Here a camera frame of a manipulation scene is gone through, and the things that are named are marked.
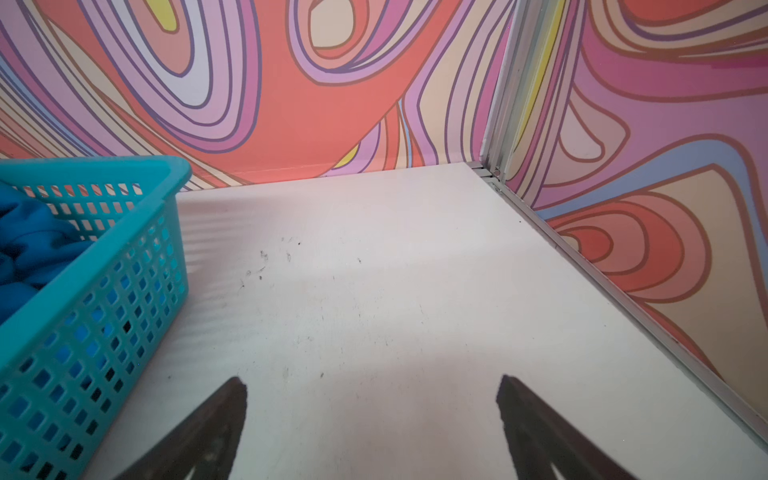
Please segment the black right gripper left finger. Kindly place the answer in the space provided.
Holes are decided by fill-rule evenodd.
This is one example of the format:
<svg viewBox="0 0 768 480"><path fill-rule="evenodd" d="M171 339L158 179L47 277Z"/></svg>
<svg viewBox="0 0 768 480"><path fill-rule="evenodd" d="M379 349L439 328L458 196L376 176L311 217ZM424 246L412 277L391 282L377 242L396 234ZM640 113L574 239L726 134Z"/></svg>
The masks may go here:
<svg viewBox="0 0 768 480"><path fill-rule="evenodd" d="M120 479L220 479L230 476L247 412L247 387L224 382Z"/></svg>

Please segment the blue t shirt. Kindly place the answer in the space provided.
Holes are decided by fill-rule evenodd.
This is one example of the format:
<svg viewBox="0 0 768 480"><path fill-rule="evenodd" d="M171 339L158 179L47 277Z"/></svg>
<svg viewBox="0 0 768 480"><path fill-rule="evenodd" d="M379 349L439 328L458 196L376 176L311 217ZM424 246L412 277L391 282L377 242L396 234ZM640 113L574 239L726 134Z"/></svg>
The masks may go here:
<svg viewBox="0 0 768 480"><path fill-rule="evenodd" d="M41 200L1 185L1 320L7 321L93 242Z"/></svg>

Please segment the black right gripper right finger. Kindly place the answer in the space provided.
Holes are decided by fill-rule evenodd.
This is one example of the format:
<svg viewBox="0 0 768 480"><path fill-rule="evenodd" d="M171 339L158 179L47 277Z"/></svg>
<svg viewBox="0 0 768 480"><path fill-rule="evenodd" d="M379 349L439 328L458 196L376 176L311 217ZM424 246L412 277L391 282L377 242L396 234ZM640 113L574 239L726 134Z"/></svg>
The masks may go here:
<svg viewBox="0 0 768 480"><path fill-rule="evenodd" d="M496 396L519 479L632 479L520 379L502 377Z"/></svg>

